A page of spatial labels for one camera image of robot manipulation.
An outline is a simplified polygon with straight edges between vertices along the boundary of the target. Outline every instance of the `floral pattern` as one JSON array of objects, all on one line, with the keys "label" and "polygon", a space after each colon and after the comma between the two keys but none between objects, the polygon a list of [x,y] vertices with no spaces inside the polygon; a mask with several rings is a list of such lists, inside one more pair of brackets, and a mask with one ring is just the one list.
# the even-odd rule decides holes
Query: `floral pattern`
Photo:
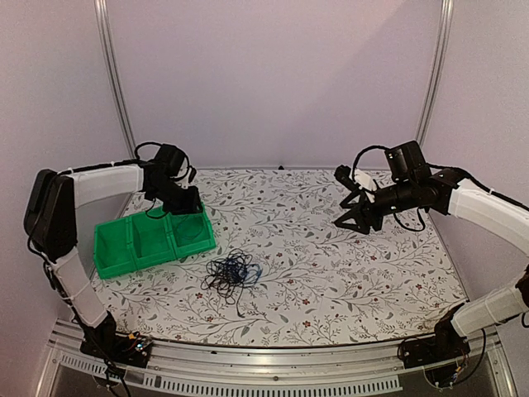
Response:
[{"label": "floral pattern", "polygon": [[[391,183],[385,171],[372,175]],[[93,285],[122,331],[237,346],[375,342],[431,332],[465,300],[428,217],[364,236],[332,223],[347,195],[329,170],[203,170],[196,178],[217,248]],[[137,194],[125,215],[151,202]],[[400,214],[417,227],[417,214]],[[240,248],[263,270],[236,306],[202,289],[206,264]]]}]

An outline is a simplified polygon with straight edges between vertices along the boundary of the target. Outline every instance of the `white wall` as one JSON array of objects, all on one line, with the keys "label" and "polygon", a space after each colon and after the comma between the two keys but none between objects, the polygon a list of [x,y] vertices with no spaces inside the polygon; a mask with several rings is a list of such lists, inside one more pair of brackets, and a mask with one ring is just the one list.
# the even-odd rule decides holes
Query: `white wall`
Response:
[{"label": "white wall", "polygon": [[[439,97],[427,135],[430,162],[458,165],[529,203],[529,2],[455,2]],[[520,274],[528,260],[464,221],[435,217],[471,298]],[[499,327],[520,396],[529,395],[529,333]]]},{"label": "white wall", "polygon": [[[62,303],[26,251],[37,171],[126,157],[93,2],[0,2],[0,395],[29,396]],[[99,205],[111,218],[117,206]],[[80,225],[82,233],[92,227]]]},{"label": "white wall", "polygon": [[[201,167],[334,167],[415,136],[441,1],[130,0],[108,12],[138,142],[173,142]],[[380,154],[362,165],[387,167]]]}]

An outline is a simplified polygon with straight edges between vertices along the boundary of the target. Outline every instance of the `vertical metal pole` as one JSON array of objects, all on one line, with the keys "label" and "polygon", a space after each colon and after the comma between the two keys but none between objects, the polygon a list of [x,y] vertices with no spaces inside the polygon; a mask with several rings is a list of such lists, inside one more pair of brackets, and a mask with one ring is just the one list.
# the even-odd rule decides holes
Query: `vertical metal pole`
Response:
[{"label": "vertical metal pole", "polygon": [[437,90],[441,81],[443,64],[445,63],[446,49],[450,37],[450,25],[452,23],[453,0],[442,0],[441,19],[439,21],[439,32],[437,35],[436,53],[434,55],[433,67],[431,69],[430,83],[428,84],[427,97],[422,108],[419,128],[415,139],[419,145],[423,145],[426,139],[428,125],[436,101]]},{"label": "vertical metal pole", "polygon": [[125,139],[126,148],[129,156],[134,156],[134,148],[136,147],[136,140],[132,133],[131,121],[126,110],[125,98],[123,96],[122,84],[117,72],[116,56],[114,54],[114,47],[112,45],[112,34],[110,32],[110,22],[108,20],[107,1],[95,0],[96,17],[98,19],[99,37],[101,38],[101,46],[105,64],[107,66],[108,79],[112,88],[112,96],[116,104],[117,116],[122,127],[123,137]]}]

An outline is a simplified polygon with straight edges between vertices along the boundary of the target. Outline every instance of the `table surface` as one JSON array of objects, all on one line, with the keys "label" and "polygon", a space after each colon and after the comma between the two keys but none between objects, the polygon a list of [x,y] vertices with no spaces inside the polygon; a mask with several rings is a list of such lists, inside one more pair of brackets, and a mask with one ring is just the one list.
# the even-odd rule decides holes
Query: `table surface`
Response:
[{"label": "table surface", "polygon": [[[373,171],[381,185],[390,174]],[[349,193],[331,170],[201,170],[196,185],[217,248],[93,286],[122,331],[252,347],[377,342],[432,332],[466,299],[429,217],[423,232],[391,217],[368,236],[332,223]],[[152,205],[133,196],[124,216]],[[418,227],[415,211],[400,214]],[[234,248],[263,270],[237,314],[204,290],[206,264]]]}]

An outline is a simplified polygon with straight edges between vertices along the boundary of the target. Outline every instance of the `metal frame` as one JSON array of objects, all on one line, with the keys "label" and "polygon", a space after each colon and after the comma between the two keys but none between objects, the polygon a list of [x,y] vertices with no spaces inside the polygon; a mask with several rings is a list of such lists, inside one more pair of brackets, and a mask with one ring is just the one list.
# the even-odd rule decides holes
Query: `metal frame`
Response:
[{"label": "metal frame", "polygon": [[441,19],[439,20],[439,32],[437,34],[436,52],[433,67],[431,69],[430,83],[428,84],[427,97],[422,108],[421,119],[415,140],[423,145],[426,139],[428,125],[436,101],[437,90],[441,81],[443,65],[445,63],[446,49],[450,37],[450,26],[452,23],[453,0],[443,0],[441,5]]},{"label": "metal frame", "polygon": [[[102,377],[104,363],[79,352],[82,340],[83,332],[78,325],[57,321],[48,344],[55,355],[50,356],[48,362],[52,365],[46,366],[49,373],[42,379],[53,379],[58,365]],[[396,356],[400,342],[269,349],[156,340],[147,368],[127,367],[126,380],[129,385],[144,389],[189,396],[217,395],[213,389],[222,390],[219,395],[233,392],[240,397],[283,397],[289,390],[291,397],[316,396],[317,390],[325,390],[328,397],[379,395],[400,390],[398,377],[402,374],[451,362],[406,370]],[[479,355],[481,333],[473,335],[469,343],[471,356]],[[487,351],[499,395],[516,396],[496,328],[487,330]],[[357,391],[345,394],[349,388]],[[37,396],[47,396],[46,388],[40,390]]]},{"label": "metal frame", "polygon": [[112,44],[112,34],[110,30],[110,22],[108,20],[107,1],[94,0],[96,7],[96,17],[98,19],[99,37],[101,38],[102,53],[105,58],[107,66],[108,79],[112,88],[112,96],[116,104],[117,118],[122,127],[123,139],[125,140],[126,148],[129,156],[133,158],[134,148],[136,147],[136,140],[132,133],[131,121],[126,110],[125,98],[123,96],[122,84],[117,72],[116,56],[114,54],[114,46]]}]

